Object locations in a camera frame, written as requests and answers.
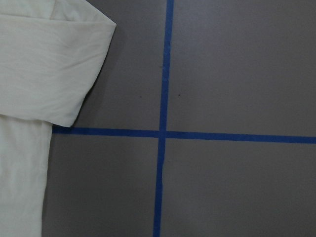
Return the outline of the cream long-sleeve printed shirt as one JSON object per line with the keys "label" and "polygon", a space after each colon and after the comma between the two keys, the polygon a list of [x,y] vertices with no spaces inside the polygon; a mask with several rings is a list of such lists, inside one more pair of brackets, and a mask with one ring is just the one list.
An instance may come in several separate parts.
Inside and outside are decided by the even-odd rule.
{"label": "cream long-sleeve printed shirt", "polygon": [[1,1],[1,236],[41,236],[52,126],[73,125],[115,28],[85,0]]}

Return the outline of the blue tape grid lines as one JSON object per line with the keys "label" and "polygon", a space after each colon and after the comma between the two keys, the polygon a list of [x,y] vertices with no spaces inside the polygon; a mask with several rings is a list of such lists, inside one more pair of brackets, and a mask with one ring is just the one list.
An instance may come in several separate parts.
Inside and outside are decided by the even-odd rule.
{"label": "blue tape grid lines", "polygon": [[168,116],[168,93],[170,79],[170,62],[172,49],[172,31],[174,17],[174,1],[166,2],[162,79],[159,110],[158,130],[137,129],[113,129],[113,128],[88,128],[88,127],[61,127],[54,126],[54,134],[92,135],[92,136],[115,136],[115,137],[138,137],[157,138],[158,155],[155,183],[155,205],[153,220],[153,236],[159,237],[161,233],[162,196],[163,196],[163,166],[167,139],[188,140],[212,140],[212,141],[241,141],[241,142],[266,142],[287,144],[315,144],[315,137],[311,136],[282,136],[261,134],[233,134],[233,133],[209,133],[209,132],[186,132],[167,130]]}

